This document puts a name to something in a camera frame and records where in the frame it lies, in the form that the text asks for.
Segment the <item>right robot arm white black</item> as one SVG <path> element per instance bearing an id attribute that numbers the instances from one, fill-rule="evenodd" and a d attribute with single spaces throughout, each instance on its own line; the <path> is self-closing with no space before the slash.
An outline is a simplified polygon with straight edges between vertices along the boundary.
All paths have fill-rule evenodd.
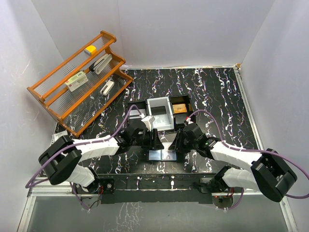
<path id="1" fill-rule="evenodd" d="M 201 184 L 211 191 L 252 189 L 280 202 L 297 181 L 294 171 L 282 158 L 272 155 L 271 150 L 245 152 L 237 147 L 228 148 L 219 138 L 204 134 L 196 123 L 178 130 L 169 150 L 178 154 L 195 150 L 205 158 L 226 162 L 210 181 Z"/>

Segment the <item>black leather card holder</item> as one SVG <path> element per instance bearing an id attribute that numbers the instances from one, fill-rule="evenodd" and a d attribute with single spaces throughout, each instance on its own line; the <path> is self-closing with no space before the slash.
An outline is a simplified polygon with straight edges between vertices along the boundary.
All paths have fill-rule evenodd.
<path id="1" fill-rule="evenodd" d="M 177 154 L 170 150 L 149 150 L 148 161 L 176 161 Z"/>

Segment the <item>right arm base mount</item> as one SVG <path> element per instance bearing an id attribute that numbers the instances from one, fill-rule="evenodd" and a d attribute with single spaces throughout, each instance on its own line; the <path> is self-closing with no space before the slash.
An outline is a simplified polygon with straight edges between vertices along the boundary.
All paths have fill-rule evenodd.
<path id="1" fill-rule="evenodd" d="M 235 187 L 228 187 L 222 180 L 215 178 L 200 178 L 198 181 L 199 191 L 211 195 L 211 208 L 217 211 L 227 213 L 239 206 L 243 199 L 244 189 L 240 188 L 239 192 Z"/>

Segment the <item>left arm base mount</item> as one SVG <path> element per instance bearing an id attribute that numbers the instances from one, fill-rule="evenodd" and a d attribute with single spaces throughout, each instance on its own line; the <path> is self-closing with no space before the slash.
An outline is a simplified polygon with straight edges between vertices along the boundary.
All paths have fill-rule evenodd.
<path id="1" fill-rule="evenodd" d="M 104 194 L 113 194 L 115 191 L 115 180 L 112 178 L 96 177 L 95 181 L 88 187 L 82 187 L 81 184 L 71 183 L 72 193 L 77 197 L 83 210 L 91 211 L 91 208 L 96 204 L 102 203 Z M 86 196 L 83 195 L 96 195 L 97 199 L 90 205 L 83 202 Z"/>

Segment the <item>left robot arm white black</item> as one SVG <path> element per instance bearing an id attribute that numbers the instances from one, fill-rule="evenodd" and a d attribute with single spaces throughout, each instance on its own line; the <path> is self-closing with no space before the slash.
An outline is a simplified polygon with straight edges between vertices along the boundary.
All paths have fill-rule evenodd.
<path id="1" fill-rule="evenodd" d="M 80 185 L 89 193 L 95 193 L 100 186 L 99 176 L 90 167 L 79 163 L 102 156 L 113 156 L 127 152 L 132 146 L 144 150 L 162 150 L 157 129 L 149 130 L 145 125 L 128 126 L 114 136 L 100 139 L 72 140 L 64 135 L 56 140 L 39 156 L 39 164 L 51 185 L 65 181 Z"/>

